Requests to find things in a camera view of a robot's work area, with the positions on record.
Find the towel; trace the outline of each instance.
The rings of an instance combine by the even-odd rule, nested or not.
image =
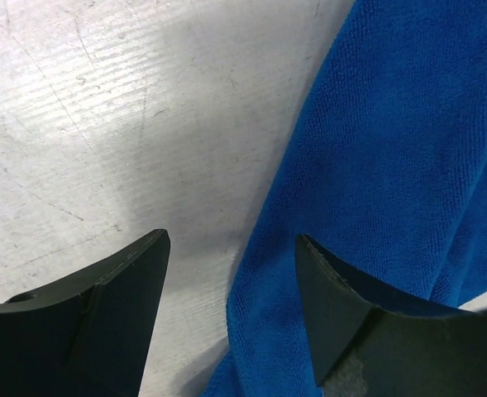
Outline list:
[[[421,298],[458,306],[487,290],[487,0],[354,4],[239,265],[230,351],[204,397],[322,395],[299,233]]]

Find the table surface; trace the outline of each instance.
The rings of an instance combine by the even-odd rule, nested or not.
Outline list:
[[[198,395],[226,350],[235,266],[351,3],[0,0],[0,302],[167,228],[141,395]]]

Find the black plastic piece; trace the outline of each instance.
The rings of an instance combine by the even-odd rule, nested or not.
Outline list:
[[[138,396],[168,258],[156,230],[0,304],[0,397]]]
[[[326,397],[487,397],[487,310],[406,294],[299,237],[298,286]]]

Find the blue microfiber towel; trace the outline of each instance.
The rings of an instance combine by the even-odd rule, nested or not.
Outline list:
[[[487,290],[487,0],[356,2],[251,235],[230,352],[203,396],[321,395],[299,233],[422,298],[457,306]]]

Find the white surface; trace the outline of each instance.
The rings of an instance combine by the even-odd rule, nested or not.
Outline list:
[[[0,0],[0,302],[172,238],[143,396],[197,395],[351,0]]]

